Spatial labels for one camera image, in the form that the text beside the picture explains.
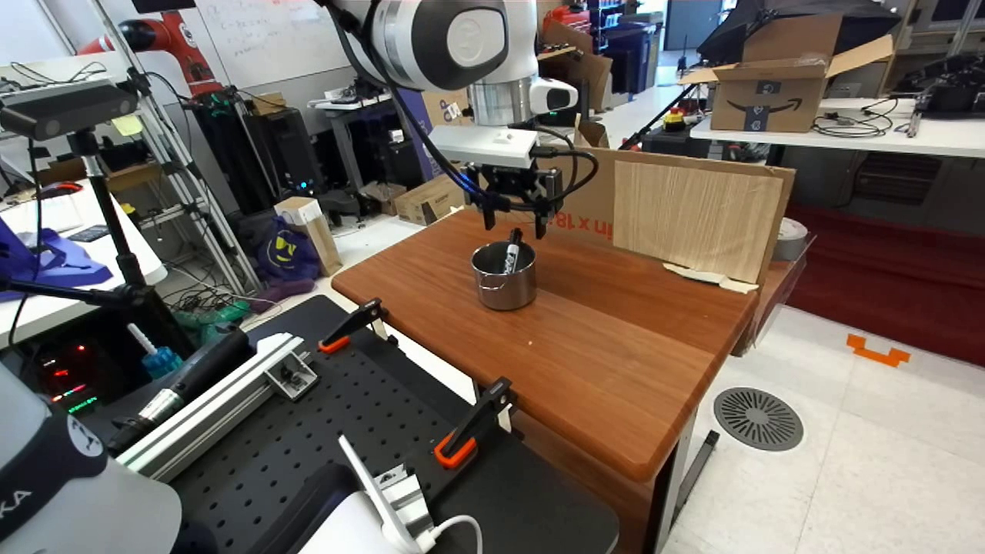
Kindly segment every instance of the red carpet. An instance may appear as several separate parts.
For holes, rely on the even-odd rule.
[[[790,306],[985,367],[985,241],[790,208],[816,242]]]

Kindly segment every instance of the black table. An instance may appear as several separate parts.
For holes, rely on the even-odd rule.
[[[310,348],[340,316],[329,300],[308,300],[248,340],[293,334]],[[324,488],[325,468],[344,466],[336,443],[340,431],[378,475],[431,449],[467,413],[463,400],[412,367],[394,343],[369,334],[356,334],[355,344],[329,361],[315,356],[315,370],[321,381],[298,402],[268,400],[176,478],[183,517],[204,527],[217,550],[288,550],[303,528],[315,528],[321,506],[332,496]],[[475,515],[492,554],[597,554],[611,550],[619,528],[610,509],[570,487],[507,434],[483,449],[431,515],[433,519]],[[437,550],[471,554],[471,528],[448,528]]]

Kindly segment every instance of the wooden tabletop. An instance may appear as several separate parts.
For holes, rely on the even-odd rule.
[[[478,212],[456,212],[340,272],[336,288],[355,303],[382,300],[408,340],[483,385],[511,378],[524,413],[619,475],[648,479],[742,335],[754,296],[546,235],[533,241],[535,303],[485,310],[467,261],[511,226],[483,232]]]

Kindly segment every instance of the person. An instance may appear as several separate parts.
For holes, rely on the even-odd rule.
[[[554,5],[554,8],[543,14],[541,25],[543,25],[543,29],[546,29],[546,25],[563,25],[563,29],[576,29],[576,32],[586,35],[586,32],[590,32],[586,5],[585,5],[585,0],[563,0],[561,5]]]

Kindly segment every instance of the floor drain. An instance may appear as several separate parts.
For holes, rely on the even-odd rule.
[[[715,420],[726,434],[754,449],[781,453],[793,449],[803,438],[797,413],[783,400],[754,389],[718,393]]]

